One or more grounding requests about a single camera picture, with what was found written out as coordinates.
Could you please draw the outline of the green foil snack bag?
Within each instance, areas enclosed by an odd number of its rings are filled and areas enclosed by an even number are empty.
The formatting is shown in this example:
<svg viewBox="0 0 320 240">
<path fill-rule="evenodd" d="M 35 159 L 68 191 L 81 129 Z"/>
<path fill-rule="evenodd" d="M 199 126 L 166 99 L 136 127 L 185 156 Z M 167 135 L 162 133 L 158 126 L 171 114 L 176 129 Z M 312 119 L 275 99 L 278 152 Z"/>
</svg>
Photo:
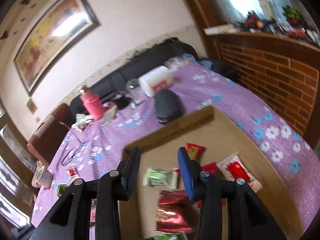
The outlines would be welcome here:
<svg viewBox="0 0 320 240">
<path fill-rule="evenodd" d="M 188 238 L 185 233 L 179 232 L 152 236 L 144 240 L 188 240 Z"/>
</svg>

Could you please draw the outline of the framed horse painting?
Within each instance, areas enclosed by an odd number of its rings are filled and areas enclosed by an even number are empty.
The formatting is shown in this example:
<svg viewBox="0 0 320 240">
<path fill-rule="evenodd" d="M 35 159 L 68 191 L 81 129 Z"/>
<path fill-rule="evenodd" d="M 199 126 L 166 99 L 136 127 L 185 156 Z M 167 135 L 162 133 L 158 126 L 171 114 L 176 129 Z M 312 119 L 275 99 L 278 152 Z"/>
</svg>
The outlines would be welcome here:
<svg viewBox="0 0 320 240">
<path fill-rule="evenodd" d="M 56 61 L 98 25 L 99 21 L 87 0 L 57 0 L 46 10 L 14 58 L 29 96 Z"/>
</svg>

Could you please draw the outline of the white plastic jar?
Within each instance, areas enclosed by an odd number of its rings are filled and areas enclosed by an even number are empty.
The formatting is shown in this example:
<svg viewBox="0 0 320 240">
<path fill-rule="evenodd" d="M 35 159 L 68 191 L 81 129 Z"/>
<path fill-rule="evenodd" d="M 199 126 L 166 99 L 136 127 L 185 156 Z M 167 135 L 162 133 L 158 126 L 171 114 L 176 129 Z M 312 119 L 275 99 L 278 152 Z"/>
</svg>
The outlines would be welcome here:
<svg viewBox="0 0 320 240">
<path fill-rule="evenodd" d="M 159 66 L 140 76 L 138 83 L 142 91 L 152 98 L 161 89 L 170 87 L 174 83 L 174 77 L 167 67 Z"/>
</svg>

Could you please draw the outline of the purple floral tablecloth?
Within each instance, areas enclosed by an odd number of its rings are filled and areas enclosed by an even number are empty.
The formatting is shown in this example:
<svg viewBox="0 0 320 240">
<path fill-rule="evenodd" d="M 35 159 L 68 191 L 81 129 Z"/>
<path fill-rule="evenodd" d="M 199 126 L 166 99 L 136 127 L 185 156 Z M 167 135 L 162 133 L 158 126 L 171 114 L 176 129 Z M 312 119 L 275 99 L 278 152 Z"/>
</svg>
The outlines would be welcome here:
<svg viewBox="0 0 320 240">
<path fill-rule="evenodd" d="M 172 91 L 183 104 L 184 124 L 203 120 L 205 107 L 213 106 L 225 114 L 274 166 L 291 193 L 303 229 L 307 229 L 319 209 L 319 159 L 310 145 L 271 106 L 220 74 L 191 64 L 177 70 L 174 78 Z M 38 226 L 57 201 L 57 186 L 71 182 L 66 168 L 74 166 L 82 178 L 97 179 L 116 168 L 125 145 L 161 128 L 154 100 L 146 98 L 137 109 L 118 111 L 115 120 L 103 127 L 97 120 L 82 132 L 73 129 L 88 144 L 62 166 L 68 132 L 48 167 L 53 181 L 50 188 L 40 189 L 32 224 Z"/>
</svg>

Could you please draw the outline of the small red candy packet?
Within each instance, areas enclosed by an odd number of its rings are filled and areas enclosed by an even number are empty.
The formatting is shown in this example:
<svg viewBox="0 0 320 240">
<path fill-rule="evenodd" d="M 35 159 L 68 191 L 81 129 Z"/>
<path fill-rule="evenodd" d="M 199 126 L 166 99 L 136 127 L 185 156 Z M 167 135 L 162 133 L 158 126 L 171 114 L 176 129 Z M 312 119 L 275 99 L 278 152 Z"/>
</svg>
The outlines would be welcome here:
<svg viewBox="0 0 320 240">
<path fill-rule="evenodd" d="M 191 160 L 199 160 L 202 153 L 206 150 L 204 146 L 192 144 L 189 142 L 185 143 L 185 149 Z"/>
</svg>

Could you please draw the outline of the white crumpled cloth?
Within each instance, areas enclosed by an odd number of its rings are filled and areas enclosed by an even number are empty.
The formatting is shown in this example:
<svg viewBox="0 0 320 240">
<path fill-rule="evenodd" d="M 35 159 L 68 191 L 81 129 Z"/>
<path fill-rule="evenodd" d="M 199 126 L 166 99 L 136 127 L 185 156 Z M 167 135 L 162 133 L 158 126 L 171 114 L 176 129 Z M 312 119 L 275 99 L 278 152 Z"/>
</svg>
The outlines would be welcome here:
<svg viewBox="0 0 320 240">
<path fill-rule="evenodd" d="M 91 115 L 76 114 L 75 123 L 72 124 L 71 128 L 82 132 L 91 121 L 93 121 L 93 117 Z"/>
</svg>

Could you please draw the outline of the pale green white packet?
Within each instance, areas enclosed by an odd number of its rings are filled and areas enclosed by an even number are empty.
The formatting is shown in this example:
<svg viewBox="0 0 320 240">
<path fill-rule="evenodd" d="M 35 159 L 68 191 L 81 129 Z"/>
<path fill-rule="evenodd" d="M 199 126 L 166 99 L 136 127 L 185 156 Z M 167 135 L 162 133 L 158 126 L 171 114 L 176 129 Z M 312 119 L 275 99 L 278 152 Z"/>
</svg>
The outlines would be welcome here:
<svg viewBox="0 0 320 240">
<path fill-rule="evenodd" d="M 143 176 L 144 186 L 166 186 L 169 189 L 178 188 L 179 174 L 175 170 L 155 170 L 148 167 Z"/>
</svg>

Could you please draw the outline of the white ceramic mug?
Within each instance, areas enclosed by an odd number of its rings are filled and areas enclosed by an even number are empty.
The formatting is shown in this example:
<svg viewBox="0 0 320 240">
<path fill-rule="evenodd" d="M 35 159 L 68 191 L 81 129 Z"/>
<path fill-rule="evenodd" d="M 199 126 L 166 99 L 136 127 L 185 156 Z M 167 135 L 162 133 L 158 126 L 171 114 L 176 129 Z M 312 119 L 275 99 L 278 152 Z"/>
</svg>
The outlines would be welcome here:
<svg viewBox="0 0 320 240">
<path fill-rule="evenodd" d="M 46 169 L 45 166 L 41 166 L 36 170 L 31 185 L 32 187 L 39 189 L 41 187 L 50 188 L 53 181 L 53 175 Z"/>
</svg>

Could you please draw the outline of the clear glass cup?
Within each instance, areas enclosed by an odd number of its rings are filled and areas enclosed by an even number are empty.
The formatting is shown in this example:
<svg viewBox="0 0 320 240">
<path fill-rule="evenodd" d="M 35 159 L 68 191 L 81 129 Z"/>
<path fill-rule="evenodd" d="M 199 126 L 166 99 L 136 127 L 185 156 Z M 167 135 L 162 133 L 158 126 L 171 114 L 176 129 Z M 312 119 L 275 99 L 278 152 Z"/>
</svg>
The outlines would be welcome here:
<svg viewBox="0 0 320 240">
<path fill-rule="evenodd" d="M 126 84 L 127 92 L 134 103 L 141 103 L 144 100 L 144 92 L 138 79 L 131 79 Z"/>
</svg>

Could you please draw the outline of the small black lighter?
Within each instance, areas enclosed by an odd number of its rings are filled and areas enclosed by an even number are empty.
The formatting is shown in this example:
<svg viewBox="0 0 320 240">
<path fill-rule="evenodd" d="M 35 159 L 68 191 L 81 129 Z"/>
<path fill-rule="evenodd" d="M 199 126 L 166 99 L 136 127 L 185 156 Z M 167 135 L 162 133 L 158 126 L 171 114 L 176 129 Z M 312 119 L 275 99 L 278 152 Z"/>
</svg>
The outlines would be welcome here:
<svg viewBox="0 0 320 240">
<path fill-rule="evenodd" d="M 141 105 L 144 100 L 131 101 L 130 106 L 132 109 L 136 109 L 139 105 Z"/>
</svg>

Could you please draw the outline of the black rimmed eyeglasses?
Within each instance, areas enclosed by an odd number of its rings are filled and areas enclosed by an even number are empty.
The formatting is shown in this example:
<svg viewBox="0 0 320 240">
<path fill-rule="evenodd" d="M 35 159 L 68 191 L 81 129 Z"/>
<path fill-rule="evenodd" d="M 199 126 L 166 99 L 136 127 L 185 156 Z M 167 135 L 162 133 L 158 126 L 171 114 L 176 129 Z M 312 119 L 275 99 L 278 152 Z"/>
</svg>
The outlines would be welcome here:
<svg viewBox="0 0 320 240">
<path fill-rule="evenodd" d="M 64 122 L 59 121 L 59 124 L 61 124 L 65 128 L 67 128 L 70 133 L 70 136 L 67 139 L 67 142 L 65 143 L 65 148 L 63 149 L 66 152 L 66 154 L 60 162 L 60 164 L 62 166 L 67 166 L 73 160 L 73 158 L 76 156 L 76 154 L 84 146 L 86 146 L 88 144 L 88 141 L 84 141 L 84 140 L 80 139 L 77 136 L 76 132 L 70 126 L 65 124 Z"/>
</svg>

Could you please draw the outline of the red white snack packet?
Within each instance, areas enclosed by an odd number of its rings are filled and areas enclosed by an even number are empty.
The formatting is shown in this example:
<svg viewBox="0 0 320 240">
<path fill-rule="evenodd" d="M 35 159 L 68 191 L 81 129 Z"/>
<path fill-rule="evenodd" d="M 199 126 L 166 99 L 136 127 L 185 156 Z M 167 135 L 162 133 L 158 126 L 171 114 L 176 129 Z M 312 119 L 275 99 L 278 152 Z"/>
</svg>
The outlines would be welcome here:
<svg viewBox="0 0 320 240">
<path fill-rule="evenodd" d="M 255 193 L 260 191 L 263 186 L 259 180 L 253 176 L 249 170 L 243 165 L 238 153 L 235 152 L 217 164 L 224 177 L 229 181 L 235 181 L 239 178 L 243 179 Z"/>
</svg>

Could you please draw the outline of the white flat box on counter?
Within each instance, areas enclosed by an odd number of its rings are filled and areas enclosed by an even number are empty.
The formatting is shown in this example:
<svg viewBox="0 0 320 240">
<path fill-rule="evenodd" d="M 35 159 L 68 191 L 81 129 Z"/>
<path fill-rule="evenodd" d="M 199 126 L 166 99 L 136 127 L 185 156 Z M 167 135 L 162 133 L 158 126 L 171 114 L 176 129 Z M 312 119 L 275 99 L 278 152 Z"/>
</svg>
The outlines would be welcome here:
<svg viewBox="0 0 320 240">
<path fill-rule="evenodd" d="M 203 31 L 206 35 L 212 36 L 212 35 L 220 35 L 220 34 L 238 33 L 239 29 L 232 24 L 225 24 L 225 25 L 205 28 Z"/>
</svg>

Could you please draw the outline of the pink knit-sleeved thermos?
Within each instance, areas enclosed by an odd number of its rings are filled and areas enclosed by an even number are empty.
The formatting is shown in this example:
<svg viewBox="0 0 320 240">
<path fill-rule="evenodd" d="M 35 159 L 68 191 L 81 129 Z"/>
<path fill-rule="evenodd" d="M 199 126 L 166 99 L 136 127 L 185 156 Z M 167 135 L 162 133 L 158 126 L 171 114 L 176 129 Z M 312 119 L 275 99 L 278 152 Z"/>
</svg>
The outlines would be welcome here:
<svg viewBox="0 0 320 240">
<path fill-rule="evenodd" d="M 79 88 L 80 99 L 84 108 L 94 120 L 99 120 L 105 113 L 105 108 L 100 102 L 98 94 L 94 94 L 86 85 L 81 85 Z"/>
</svg>

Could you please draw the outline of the small notebook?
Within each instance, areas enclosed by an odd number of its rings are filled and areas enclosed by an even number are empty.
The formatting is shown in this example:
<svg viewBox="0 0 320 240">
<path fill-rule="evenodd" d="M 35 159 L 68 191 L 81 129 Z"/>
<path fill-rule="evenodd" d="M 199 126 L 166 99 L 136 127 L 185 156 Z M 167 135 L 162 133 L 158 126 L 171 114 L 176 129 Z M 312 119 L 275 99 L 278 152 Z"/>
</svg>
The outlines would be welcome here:
<svg viewBox="0 0 320 240">
<path fill-rule="evenodd" d="M 116 118 L 118 107 L 117 105 L 113 105 L 111 107 L 108 107 L 108 109 L 103 114 L 103 117 L 100 120 L 100 126 L 103 127 L 106 124 L 111 123 Z"/>
</svg>

